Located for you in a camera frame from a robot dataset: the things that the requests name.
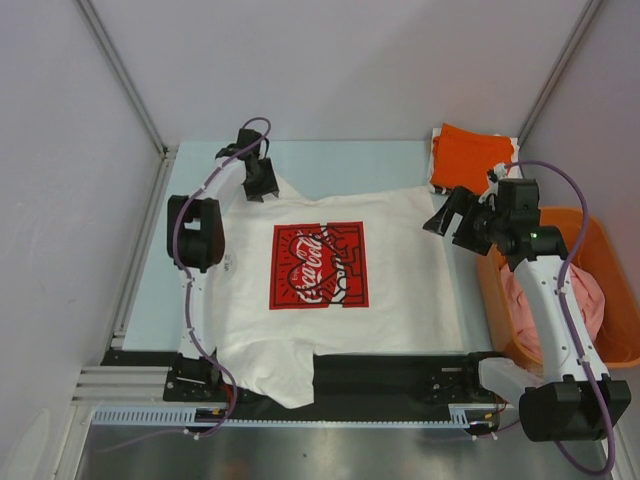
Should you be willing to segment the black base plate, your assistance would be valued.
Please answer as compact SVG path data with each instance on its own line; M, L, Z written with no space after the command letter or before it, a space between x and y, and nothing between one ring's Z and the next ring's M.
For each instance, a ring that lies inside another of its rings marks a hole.
M498 429L513 407L481 387L477 366L486 353L444 356L329 355L313 359L312 404L287 409L246 388L229 424L290 427L400 427ZM159 399L192 404L188 425L212 426L222 419L229 386L205 362L173 352L108 351L102 362L118 373L136 368L160 375Z

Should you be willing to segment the orange plastic bin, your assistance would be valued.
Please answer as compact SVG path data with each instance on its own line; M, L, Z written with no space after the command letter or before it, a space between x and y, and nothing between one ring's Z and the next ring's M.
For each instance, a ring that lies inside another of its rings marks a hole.
M493 348L519 366L542 372L541 344L524 290L495 249L476 258ZM639 307L606 232L591 216L570 268L589 337L610 369L639 364Z

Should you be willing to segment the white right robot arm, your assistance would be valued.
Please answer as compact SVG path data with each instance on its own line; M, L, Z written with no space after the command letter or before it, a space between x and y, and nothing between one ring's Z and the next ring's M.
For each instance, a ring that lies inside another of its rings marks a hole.
M541 375L504 356L480 358L461 376L463 393L473 401L493 393L506 400L534 442L612 439L631 392L612 379L589 337L564 237L541 222L537 182L502 179L487 195L457 186L423 228L442 236L454 216L461 218L454 245L505 258L527 298L542 354Z

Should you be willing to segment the left corner frame post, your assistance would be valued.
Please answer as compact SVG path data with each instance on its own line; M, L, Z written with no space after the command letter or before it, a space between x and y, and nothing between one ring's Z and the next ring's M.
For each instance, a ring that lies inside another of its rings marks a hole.
M160 158L164 158L167 146L162 140L158 128L153 121L145 102L133 81L106 25L90 0L74 0L82 20L86 24L99 52L119 85L125 99L139 121L145 135L151 142L155 152Z

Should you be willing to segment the right corner frame post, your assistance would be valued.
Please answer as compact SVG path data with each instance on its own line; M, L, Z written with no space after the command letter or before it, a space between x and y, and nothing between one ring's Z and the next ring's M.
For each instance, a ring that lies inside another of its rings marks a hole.
M556 60L554 61L549 74L543 82L536 99L518 130L517 137L521 147L526 144L545 107L560 85L561 80L567 73L577 52L586 40L590 30L596 23L606 4L607 1L605 0L588 0L585 3Z

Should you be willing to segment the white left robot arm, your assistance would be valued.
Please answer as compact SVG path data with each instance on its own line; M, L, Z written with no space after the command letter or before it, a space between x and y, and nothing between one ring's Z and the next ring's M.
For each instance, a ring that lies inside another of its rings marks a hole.
M221 387L213 328L208 324L208 294L214 267L225 254L222 207L238 192L250 202L279 195L268 157L270 130L266 118L249 119L236 140L215 155L211 173L195 192L167 201L167 253L180 271L184 296L176 366L188 374L187 389L202 400L214 397Z

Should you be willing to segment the white t-shirt red graphic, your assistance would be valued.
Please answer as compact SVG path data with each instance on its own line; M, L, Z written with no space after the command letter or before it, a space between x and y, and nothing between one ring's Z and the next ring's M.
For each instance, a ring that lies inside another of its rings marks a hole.
M424 187L234 200L211 289L228 376L293 409L314 400L317 356L461 351L443 241L424 229L434 212Z

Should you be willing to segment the pink t-shirt in bin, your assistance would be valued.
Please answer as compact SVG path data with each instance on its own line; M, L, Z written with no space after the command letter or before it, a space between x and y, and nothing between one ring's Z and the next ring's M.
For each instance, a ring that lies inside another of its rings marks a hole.
M507 264L501 267L500 276L516 337L540 360L540 340L525 292ZM575 265L570 266L570 278L589 337L595 341L604 320L604 293L591 274Z

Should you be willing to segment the corner frame post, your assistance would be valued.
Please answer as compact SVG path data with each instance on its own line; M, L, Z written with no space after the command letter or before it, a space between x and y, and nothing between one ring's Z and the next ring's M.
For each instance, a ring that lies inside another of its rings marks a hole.
M536 99L518 130L517 137L521 147L526 144L545 107L560 85L561 80L567 73L577 52L586 40L590 30L596 23L606 4L607 1L605 0L588 0L585 3L556 60L554 61L549 74L543 82Z
M125 99L139 121L145 135L151 142L155 152L160 158L164 158L167 146L162 140L158 128L153 121L145 102L133 81L106 25L90 0L74 0L82 20L86 24L99 52L119 85Z

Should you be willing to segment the aluminium frame rail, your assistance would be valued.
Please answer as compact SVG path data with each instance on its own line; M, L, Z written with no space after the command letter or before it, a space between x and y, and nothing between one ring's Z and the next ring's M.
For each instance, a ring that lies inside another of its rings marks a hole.
M146 201L129 267L118 296L115 313L108 330L102 359L123 353L122 345L136 300L139 283L162 200L178 153L177 146L169 146L160 159L151 193ZM72 401L73 405L146 405L160 402L164 391L167 366L89 365L81 369Z

